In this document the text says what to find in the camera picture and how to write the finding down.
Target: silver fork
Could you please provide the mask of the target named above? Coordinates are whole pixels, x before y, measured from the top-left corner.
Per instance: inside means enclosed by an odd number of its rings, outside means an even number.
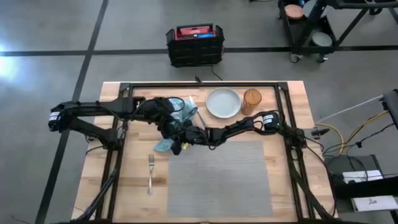
[[[152,194],[152,171],[155,167],[155,157],[153,154],[149,154],[149,183],[148,183],[148,195]]]

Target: blue towel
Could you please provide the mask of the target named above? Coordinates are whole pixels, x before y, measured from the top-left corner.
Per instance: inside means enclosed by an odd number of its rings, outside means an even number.
[[[169,101],[173,104],[174,110],[180,110],[183,107],[183,102],[176,98],[170,98]],[[198,107],[192,101],[185,100],[184,108],[179,112],[173,112],[171,116],[176,119],[178,122],[183,123],[184,121],[190,119],[192,120],[193,115],[198,111]],[[155,146],[154,149],[158,152],[164,152],[169,150],[172,147],[173,140],[171,139],[162,139]]]

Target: black crate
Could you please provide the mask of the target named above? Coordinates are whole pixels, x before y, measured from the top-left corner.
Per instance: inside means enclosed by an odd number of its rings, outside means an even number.
[[[167,34],[167,48],[171,64],[174,67],[214,65],[222,60],[224,33],[215,26],[215,36],[196,39],[176,40],[175,30]]]

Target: gray floor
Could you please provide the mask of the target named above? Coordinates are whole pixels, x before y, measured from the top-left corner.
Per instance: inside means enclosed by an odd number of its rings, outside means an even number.
[[[101,1],[0,0],[0,50],[86,50]],[[356,11],[328,16],[340,35]],[[225,32],[226,47],[283,47],[287,43],[276,2],[246,0],[110,0],[96,49],[165,48],[164,34],[183,24],[214,22]],[[397,24],[383,11],[366,15],[344,45],[398,44]],[[322,65],[314,58],[292,64],[286,53],[224,54],[215,72],[225,80],[304,80],[315,120],[379,96],[398,84],[396,51],[337,52]],[[49,109],[70,100],[84,56],[0,57],[0,222],[11,215],[34,222],[59,134],[47,129]],[[97,100],[104,81],[216,80],[208,67],[173,68],[167,55],[94,56],[81,94]],[[382,110],[372,103],[325,122],[347,136]],[[363,138],[381,129],[388,116],[369,125]],[[376,154],[385,173],[396,173],[397,130],[388,129],[353,149],[352,155]],[[323,138],[338,143],[334,133]],[[86,142],[70,136],[46,222],[67,221],[72,212]],[[341,214],[345,220],[392,223],[387,212]]]

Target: wooden table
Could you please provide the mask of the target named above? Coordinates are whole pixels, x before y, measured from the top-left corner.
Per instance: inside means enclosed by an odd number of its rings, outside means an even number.
[[[119,82],[105,82],[102,87],[100,101],[111,101],[117,98]],[[298,128],[313,128],[314,123],[308,104],[305,87],[301,81],[288,82],[290,97]],[[205,98],[213,88],[135,88],[134,96],[153,98],[155,96],[178,96],[185,100],[191,95],[198,106],[206,124],[211,127],[223,127],[242,119],[238,113],[230,119],[218,119],[212,116],[205,107]],[[241,97],[247,88],[234,88]],[[253,114],[258,111],[277,109],[275,93],[272,88],[256,88],[262,94],[262,101]],[[95,125],[110,128],[113,117],[95,118]],[[199,117],[195,115],[194,124],[201,126]],[[237,135],[229,141],[262,141],[264,143],[264,158],[271,189],[272,217],[168,217],[167,216],[167,179],[169,176],[168,153],[158,153],[153,150],[154,144],[161,139],[155,126],[133,121],[129,123],[123,163],[119,180],[118,196],[115,204],[114,222],[294,222],[297,221],[294,199],[290,184],[289,170],[286,162],[285,148],[282,136],[275,134],[261,136],[254,132]],[[308,145],[321,155],[318,145],[309,142]],[[98,142],[90,144],[89,148],[99,146]],[[308,150],[304,150],[304,161],[307,168],[310,188],[320,203],[331,211],[333,197],[325,168],[318,158]],[[154,193],[147,195],[148,154],[155,154]],[[81,174],[80,186],[75,201],[73,218],[78,217],[100,189],[106,151],[98,149],[91,151],[85,160]]]

